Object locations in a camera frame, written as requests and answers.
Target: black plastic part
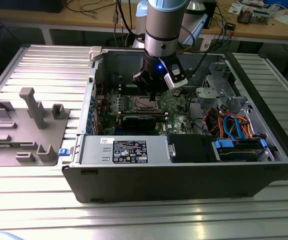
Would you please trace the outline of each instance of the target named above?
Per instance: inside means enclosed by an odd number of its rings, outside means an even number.
[[[203,29],[209,29],[210,23],[212,21],[217,1],[216,0],[204,0],[204,6],[206,8],[205,13],[207,14],[207,19],[203,26]]]
[[[164,67],[159,69],[158,66],[161,64],[158,57],[149,55],[145,50],[140,75],[133,78],[133,83],[142,91],[147,92],[151,101],[168,89],[164,80],[167,70]]]
[[[250,79],[248,78],[245,71],[242,69],[234,55],[230,52],[226,54],[227,60],[231,63],[234,71],[239,76],[239,79],[243,86],[245,87],[247,93],[249,94],[250,98],[253,100],[254,104],[256,105],[257,109],[261,113],[262,117],[264,118],[265,122],[267,123],[268,127],[274,133],[274,136],[278,143],[283,148],[286,156],[288,157],[288,136],[280,126],[279,122],[276,120],[275,116],[268,108],[266,103],[264,102],[263,98],[260,96]]]
[[[175,147],[176,156],[172,163],[214,163],[216,156],[212,146],[212,137],[200,134],[169,134],[169,145]]]
[[[227,23],[225,24],[225,29],[227,29],[227,30],[234,31],[234,30],[235,30],[235,27],[236,27],[236,24],[233,24],[233,23],[231,23],[231,22],[227,22]]]
[[[122,128],[125,131],[153,131],[156,127],[156,118],[150,116],[125,116]]]

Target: warning label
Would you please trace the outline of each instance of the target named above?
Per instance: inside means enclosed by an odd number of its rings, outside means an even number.
[[[148,163],[146,141],[114,141],[113,162],[115,164]]]

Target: electronic components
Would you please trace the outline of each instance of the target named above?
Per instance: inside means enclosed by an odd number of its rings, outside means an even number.
[[[140,112],[155,112],[158,111],[158,102],[157,101],[150,101],[149,97],[135,97],[133,99],[135,110]]]
[[[267,143],[260,138],[238,141],[217,139],[215,146],[222,162],[256,162],[267,148]]]
[[[125,116],[122,120],[122,128],[125,131],[149,132],[155,130],[156,118],[151,116]]]

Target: blue clip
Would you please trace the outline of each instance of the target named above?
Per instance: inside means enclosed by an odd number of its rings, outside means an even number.
[[[264,149],[267,148],[267,142],[264,139],[261,139],[260,143],[262,144]]]
[[[70,149],[67,149],[67,148],[61,148],[59,149],[59,152],[58,152],[58,156],[62,157],[62,156],[69,156],[70,155]]]
[[[217,149],[220,148],[234,148],[233,141],[230,139],[217,139],[215,141],[215,146]]]

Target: wire bundle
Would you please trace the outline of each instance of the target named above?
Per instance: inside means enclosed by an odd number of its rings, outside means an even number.
[[[228,138],[232,140],[236,140],[236,137],[233,136],[232,132],[234,128],[236,128],[238,137],[240,139],[252,139],[252,133],[250,130],[250,122],[247,121],[246,118],[244,118],[241,115],[236,115],[228,111],[223,111],[223,112],[216,112],[217,114],[217,125],[215,125],[209,132],[214,135],[214,132],[217,130],[218,133],[216,136],[220,138]],[[206,114],[204,118],[204,122],[207,120],[207,118],[212,115],[210,111]],[[233,124],[231,126],[231,129],[228,130],[227,128],[227,122],[231,120],[233,121]]]

